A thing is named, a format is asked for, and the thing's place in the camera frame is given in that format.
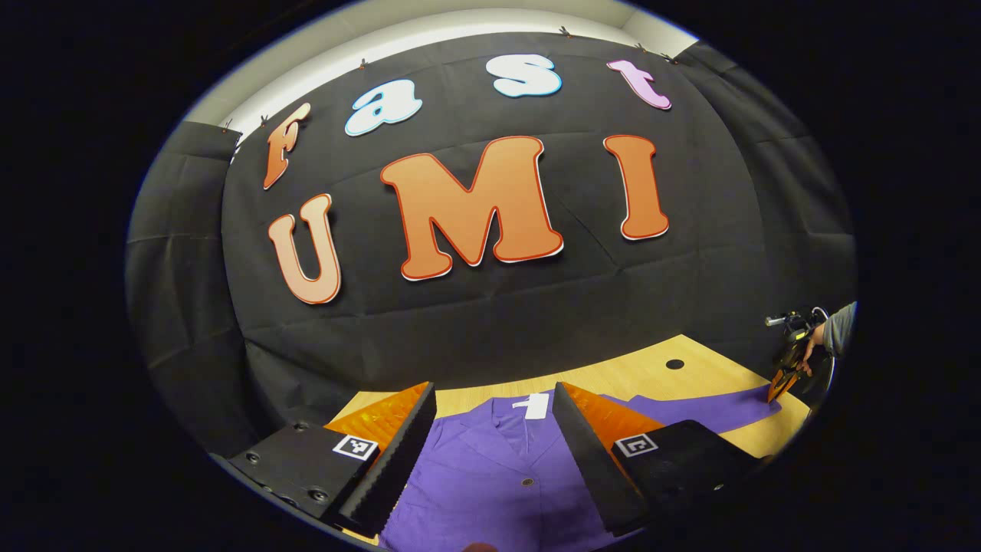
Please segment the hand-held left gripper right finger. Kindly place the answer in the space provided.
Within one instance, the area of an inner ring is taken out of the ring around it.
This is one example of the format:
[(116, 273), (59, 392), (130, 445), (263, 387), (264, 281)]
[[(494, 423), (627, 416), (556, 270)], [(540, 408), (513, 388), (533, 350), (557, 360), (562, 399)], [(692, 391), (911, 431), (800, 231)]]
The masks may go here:
[(680, 524), (764, 464), (704, 424), (656, 422), (567, 382), (555, 385), (551, 412), (616, 537)]

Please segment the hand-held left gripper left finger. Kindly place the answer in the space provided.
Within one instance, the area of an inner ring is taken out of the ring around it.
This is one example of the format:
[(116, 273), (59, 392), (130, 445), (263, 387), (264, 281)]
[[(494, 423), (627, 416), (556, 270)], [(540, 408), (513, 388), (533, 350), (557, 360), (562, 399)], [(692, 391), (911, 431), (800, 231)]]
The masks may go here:
[(327, 422), (305, 412), (267, 438), (216, 462), (302, 518), (377, 537), (410, 478), (437, 415), (421, 382)]

